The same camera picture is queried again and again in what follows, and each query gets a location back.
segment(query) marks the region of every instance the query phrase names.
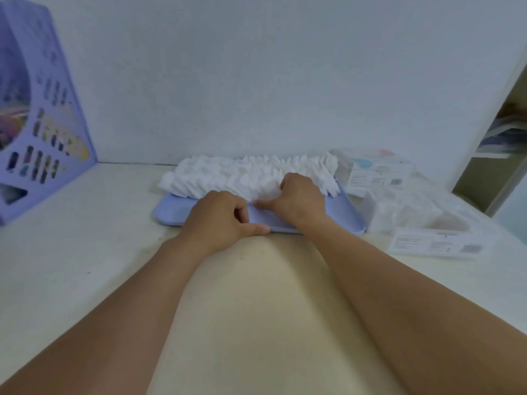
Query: person's left hand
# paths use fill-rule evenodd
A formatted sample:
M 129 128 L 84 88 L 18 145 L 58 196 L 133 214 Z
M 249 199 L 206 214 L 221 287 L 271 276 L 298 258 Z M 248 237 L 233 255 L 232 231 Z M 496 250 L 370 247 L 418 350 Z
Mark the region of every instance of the person's left hand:
M 245 199 L 228 191 L 211 191 L 192 208 L 178 237 L 199 247 L 207 257 L 239 239 L 270 231 L 264 224 L 249 223 Z

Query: hand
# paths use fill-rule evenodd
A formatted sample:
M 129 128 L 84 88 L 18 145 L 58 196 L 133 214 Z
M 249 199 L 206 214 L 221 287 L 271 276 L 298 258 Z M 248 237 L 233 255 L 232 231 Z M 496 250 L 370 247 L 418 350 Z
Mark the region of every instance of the hand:
M 304 225 L 326 216 L 324 196 L 310 178 L 299 173 L 287 173 L 280 188 L 280 197 L 259 199 L 253 205 L 274 212 L 301 232 Z
M 270 231 L 264 224 L 249 223 L 245 199 L 228 191 L 211 191 L 194 205 L 178 238 L 195 244 L 205 258 L 239 239 Z

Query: white cotton pad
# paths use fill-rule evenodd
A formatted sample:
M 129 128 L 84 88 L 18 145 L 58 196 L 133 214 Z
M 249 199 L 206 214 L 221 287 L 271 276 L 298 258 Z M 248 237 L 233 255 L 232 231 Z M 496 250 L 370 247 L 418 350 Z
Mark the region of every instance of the white cotton pad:
M 227 190 L 248 202 L 280 195 L 286 173 L 300 173 L 313 180 L 324 195 L 340 192 L 333 175 L 337 157 L 330 153 L 279 159 L 276 156 L 245 156 L 241 159 L 193 156 L 166 172 L 159 187 L 179 197 L 199 199 L 209 191 Z

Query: person's left arm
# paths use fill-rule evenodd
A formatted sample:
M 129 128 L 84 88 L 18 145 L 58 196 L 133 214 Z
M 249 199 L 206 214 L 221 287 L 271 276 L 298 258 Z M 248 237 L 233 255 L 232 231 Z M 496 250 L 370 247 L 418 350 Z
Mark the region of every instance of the person's left arm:
M 181 294 L 210 254 L 267 234 L 245 200 L 210 192 L 181 233 L 134 276 L 0 386 L 0 395 L 145 394 Z

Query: blue tray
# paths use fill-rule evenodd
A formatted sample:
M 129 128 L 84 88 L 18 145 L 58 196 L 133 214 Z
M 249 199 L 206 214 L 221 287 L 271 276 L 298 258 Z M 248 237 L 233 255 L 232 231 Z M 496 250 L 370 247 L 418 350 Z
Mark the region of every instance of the blue tray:
M 197 199 L 168 194 L 155 207 L 153 214 L 161 224 L 182 226 L 197 201 Z M 249 205 L 248 210 L 251 223 L 267 224 L 273 232 L 298 233 L 294 226 L 284 222 L 273 212 L 260 211 L 252 205 Z M 340 187 L 340 194 L 336 197 L 326 197 L 326 213 L 350 233 L 362 235 L 366 230 L 363 217 L 357 212 L 342 187 Z

